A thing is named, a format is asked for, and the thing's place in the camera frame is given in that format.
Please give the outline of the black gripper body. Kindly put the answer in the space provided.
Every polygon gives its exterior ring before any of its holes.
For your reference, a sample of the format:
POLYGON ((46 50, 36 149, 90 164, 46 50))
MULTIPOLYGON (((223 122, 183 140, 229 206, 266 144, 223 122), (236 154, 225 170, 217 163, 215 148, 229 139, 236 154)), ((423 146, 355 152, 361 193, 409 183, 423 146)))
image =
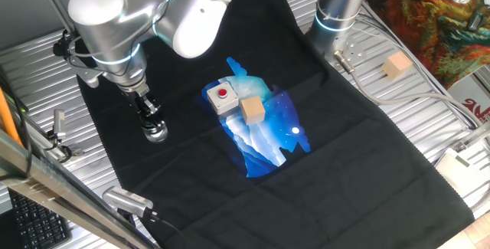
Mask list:
POLYGON ((143 106, 143 97, 145 95, 140 96, 136 92, 125 92, 126 99, 130 102, 131 106, 136 105, 141 110, 142 118, 145 118, 145 109, 143 106))

